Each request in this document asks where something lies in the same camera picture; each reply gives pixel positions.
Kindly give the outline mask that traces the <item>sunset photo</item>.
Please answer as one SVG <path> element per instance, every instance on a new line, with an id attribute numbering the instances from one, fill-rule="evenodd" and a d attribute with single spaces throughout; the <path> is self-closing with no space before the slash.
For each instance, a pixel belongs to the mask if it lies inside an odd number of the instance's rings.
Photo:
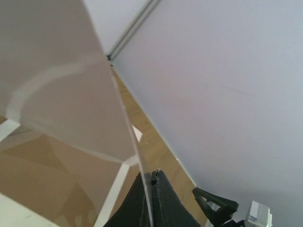
<path id="1" fill-rule="evenodd" d="M 142 0 L 3 0 L 0 119 L 86 154 L 137 164 L 141 133 L 107 54 Z"/>

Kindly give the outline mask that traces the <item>white mat board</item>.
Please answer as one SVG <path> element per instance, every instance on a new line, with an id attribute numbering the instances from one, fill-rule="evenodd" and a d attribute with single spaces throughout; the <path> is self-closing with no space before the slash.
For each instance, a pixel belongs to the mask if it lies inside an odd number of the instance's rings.
<path id="1" fill-rule="evenodd" d="M 103 160 L 0 120 L 3 227 L 101 227 L 121 205 L 137 172 L 134 158 Z"/>

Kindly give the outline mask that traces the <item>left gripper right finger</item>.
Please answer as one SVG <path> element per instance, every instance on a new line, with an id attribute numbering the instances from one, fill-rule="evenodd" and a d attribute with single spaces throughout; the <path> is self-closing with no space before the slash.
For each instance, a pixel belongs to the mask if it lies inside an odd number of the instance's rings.
<path id="1" fill-rule="evenodd" d="M 155 227 L 199 227 L 187 211 L 162 170 L 151 173 L 153 225 Z"/>

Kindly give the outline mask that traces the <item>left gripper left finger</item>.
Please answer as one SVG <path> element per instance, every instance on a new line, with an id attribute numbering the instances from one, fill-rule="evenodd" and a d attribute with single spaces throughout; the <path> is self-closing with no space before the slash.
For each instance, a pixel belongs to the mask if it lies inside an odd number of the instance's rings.
<path id="1" fill-rule="evenodd" d="M 147 227 L 148 208 L 141 174 L 136 176 L 123 203 L 105 227 Z"/>

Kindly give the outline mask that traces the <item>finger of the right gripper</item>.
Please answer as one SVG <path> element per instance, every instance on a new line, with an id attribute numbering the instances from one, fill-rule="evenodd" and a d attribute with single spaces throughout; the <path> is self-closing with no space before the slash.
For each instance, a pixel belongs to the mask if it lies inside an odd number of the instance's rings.
<path id="1" fill-rule="evenodd" d="M 199 207 L 214 227 L 231 225 L 232 216 L 238 209 L 238 203 L 200 188 L 194 188 L 192 193 Z"/>

